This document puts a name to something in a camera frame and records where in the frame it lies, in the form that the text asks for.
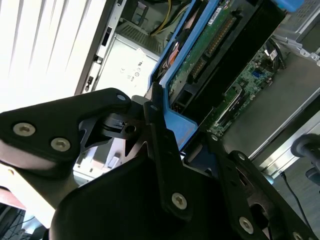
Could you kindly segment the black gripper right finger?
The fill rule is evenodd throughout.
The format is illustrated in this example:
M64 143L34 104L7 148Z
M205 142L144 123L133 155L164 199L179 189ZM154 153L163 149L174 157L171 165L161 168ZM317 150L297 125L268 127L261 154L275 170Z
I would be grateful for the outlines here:
M241 151L226 153L207 131L199 132L216 170L234 240L315 240L314 232Z

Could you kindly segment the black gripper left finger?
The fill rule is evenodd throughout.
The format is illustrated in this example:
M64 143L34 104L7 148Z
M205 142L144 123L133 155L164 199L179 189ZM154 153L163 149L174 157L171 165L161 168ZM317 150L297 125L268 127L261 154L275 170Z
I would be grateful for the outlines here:
M187 201L184 166L163 111L164 91L155 83L146 97L107 88L3 112L0 160L36 176L38 183L61 180L71 176L81 153L122 139L124 164L152 161L163 211L189 222L193 205Z

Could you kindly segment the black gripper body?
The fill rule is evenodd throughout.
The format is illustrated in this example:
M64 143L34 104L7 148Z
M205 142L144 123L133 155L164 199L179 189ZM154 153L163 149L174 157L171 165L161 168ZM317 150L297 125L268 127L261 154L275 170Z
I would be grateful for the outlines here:
M64 198L49 229L51 240L238 240L218 182L185 167L189 222L164 212L156 168L136 158Z

